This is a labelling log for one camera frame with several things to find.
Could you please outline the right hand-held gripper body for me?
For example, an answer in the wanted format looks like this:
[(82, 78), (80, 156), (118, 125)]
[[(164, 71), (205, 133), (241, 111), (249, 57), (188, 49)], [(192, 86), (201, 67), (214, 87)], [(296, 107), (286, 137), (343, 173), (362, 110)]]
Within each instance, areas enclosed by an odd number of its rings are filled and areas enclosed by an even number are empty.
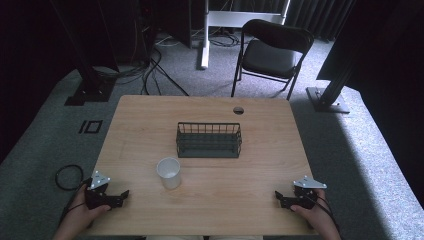
[(311, 177), (304, 176), (299, 180), (295, 180), (293, 182), (293, 187), (296, 196), (295, 204), (306, 209), (312, 209), (318, 199), (318, 195), (314, 190), (326, 189), (327, 185)]

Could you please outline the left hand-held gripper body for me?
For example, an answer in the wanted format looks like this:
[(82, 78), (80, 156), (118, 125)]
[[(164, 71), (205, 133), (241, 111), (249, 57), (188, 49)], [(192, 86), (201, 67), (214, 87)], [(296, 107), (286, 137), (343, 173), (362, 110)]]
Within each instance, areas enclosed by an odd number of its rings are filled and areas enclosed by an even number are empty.
[(85, 190), (86, 205), (89, 209), (95, 209), (102, 205), (113, 208), (112, 198), (106, 194), (110, 177), (105, 176), (100, 171), (93, 172), (88, 181), (88, 188)]

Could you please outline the person's right hand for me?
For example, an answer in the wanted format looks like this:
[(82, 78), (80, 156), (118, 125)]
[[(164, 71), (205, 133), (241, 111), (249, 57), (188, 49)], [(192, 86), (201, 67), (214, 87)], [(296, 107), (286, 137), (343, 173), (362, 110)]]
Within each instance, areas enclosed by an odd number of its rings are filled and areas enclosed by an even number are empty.
[(312, 209), (306, 209), (299, 205), (292, 205), (290, 209), (306, 219), (317, 232), (324, 229), (337, 230), (329, 214), (324, 211), (324, 209), (328, 210), (328, 205), (325, 203), (325, 192), (322, 189), (315, 189), (314, 192), (318, 195), (318, 201)]

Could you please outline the person's left hand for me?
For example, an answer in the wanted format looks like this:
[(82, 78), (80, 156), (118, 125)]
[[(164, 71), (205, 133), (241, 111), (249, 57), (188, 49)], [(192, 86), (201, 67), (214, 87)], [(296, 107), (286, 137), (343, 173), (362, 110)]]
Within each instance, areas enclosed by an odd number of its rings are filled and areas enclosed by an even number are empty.
[(61, 224), (65, 222), (66, 224), (85, 225), (87, 228), (92, 221), (111, 209), (107, 205), (89, 209), (86, 205), (85, 190), (85, 185), (78, 190)]

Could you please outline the white cup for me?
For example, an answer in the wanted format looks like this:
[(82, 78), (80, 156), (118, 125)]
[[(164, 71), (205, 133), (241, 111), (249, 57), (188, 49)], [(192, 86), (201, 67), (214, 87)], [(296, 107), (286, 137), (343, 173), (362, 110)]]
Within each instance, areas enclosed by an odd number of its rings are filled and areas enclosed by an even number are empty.
[(180, 170), (179, 161), (172, 157), (161, 159), (156, 166), (163, 186), (169, 190), (175, 189), (181, 184)]

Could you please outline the black metal stand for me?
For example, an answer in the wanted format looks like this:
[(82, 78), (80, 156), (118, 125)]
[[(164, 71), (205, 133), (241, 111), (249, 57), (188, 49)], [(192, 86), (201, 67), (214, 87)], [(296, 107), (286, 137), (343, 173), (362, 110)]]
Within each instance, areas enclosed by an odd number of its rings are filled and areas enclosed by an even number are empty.
[(49, 0), (69, 42), (68, 50), (72, 62), (78, 70), (82, 80), (75, 93), (65, 101), (66, 106), (83, 106), (86, 102), (108, 102), (116, 78), (106, 80), (102, 78), (91, 65), (76, 30), (61, 0)]
[(329, 80), (330, 83), (325, 88), (306, 88), (316, 112), (350, 113), (341, 91), (351, 77), (353, 63), (349, 54), (345, 55), (334, 49), (330, 51), (317, 76), (318, 80)]

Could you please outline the black folding chair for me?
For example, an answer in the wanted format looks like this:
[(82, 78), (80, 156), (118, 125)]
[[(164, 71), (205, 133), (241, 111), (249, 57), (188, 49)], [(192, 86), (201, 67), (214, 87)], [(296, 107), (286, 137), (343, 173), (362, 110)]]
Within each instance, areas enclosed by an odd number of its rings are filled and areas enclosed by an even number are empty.
[(231, 96), (247, 74), (284, 83), (283, 91), (290, 85), (289, 100), (314, 36), (303, 28), (253, 19), (243, 25), (241, 41)]

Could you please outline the dark curtain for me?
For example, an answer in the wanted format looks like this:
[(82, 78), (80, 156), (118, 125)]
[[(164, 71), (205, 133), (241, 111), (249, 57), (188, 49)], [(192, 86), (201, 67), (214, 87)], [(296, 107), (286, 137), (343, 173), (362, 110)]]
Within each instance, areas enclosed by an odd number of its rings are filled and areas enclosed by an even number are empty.
[(285, 24), (307, 29), (315, 38), (333, 41), (356, 0), (290, 0)]

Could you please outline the dark equipment cabinet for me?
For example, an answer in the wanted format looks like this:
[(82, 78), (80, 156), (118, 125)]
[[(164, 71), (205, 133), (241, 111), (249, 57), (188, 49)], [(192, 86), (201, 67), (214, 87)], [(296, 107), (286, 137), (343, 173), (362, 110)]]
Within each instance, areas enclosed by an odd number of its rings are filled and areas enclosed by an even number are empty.
[(186, 47), (192, 47), (192, 0), (138, 0), (141, 17), (155, 31), (168, 33)]

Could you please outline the white desk frame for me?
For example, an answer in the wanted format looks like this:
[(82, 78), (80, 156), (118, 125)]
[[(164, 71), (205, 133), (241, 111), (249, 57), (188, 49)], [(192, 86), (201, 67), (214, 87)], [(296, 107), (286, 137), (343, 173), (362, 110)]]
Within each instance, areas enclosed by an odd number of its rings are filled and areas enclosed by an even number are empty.
[(201, 56), (201, 68), (207, 69), (209, 66), (209, 28), (210, 27), (230, 27), (241, 28), (245, 23), (253, 19), (261, 19), (272, 23), (285, 24), (291, 0), (285, 0), (280, 13), (262, 12), (239, 12), (239, 11), (212, 11), (209, 9), (209, 0), (205, 0), (204, 10), (204, 40)]

